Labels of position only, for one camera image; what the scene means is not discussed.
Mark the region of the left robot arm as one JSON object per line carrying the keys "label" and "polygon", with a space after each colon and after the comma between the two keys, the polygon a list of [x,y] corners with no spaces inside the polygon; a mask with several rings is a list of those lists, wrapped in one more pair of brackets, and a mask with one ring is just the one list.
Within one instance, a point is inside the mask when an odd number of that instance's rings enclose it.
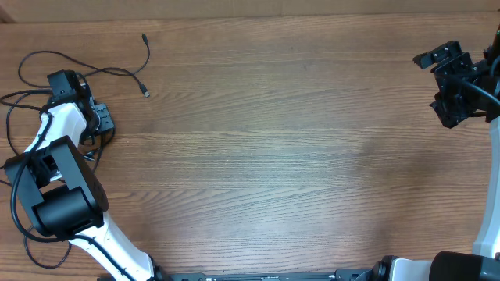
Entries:
{"label": "left robot arm", "polygon": [[4,164],[16,228],[28,240],[81,248],[114,280],[165,280],[162,268],[115,224],[104,188],[78,150],[113,129],[106,106],[95,103],[88,83],[72,70],[52,73],[48,82],[36,137]]}

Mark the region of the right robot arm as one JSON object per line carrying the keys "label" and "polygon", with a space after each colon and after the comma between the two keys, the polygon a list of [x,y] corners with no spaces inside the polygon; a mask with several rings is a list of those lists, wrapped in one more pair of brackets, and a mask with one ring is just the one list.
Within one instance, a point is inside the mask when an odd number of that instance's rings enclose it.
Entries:
{"label": "right robot arm", "polygon": [[343,273],[332,280],[497,280],[499,278],[499,39],[472,62],[458,41],[449,41],[413,59],[429,68],[439,91],[431,108],[442,126],[453,128],[462,121],[483,117],[491,138],[491,175],[484,217],[469,254],[441,251],[430,261],[385,256],[371,269]]}

